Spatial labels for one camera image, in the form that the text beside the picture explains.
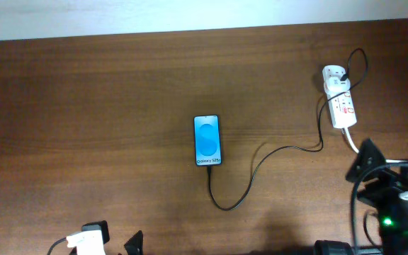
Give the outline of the blue Galaxy smartphone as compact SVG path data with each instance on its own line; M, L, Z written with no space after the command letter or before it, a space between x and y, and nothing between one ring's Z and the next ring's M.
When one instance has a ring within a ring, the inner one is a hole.
M193 119L193 126L196 165L220 165L222 163L222 150L218 116L196 116Z

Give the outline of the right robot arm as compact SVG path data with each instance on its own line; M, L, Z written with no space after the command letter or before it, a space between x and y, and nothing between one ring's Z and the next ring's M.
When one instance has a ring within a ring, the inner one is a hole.
M346 180L353 184L350 223L353 244L317 240L314 254L361 254L356 234L356 203L375 209L382 244L381 254L408 254L408 161L388 162L382 152L366 139Z

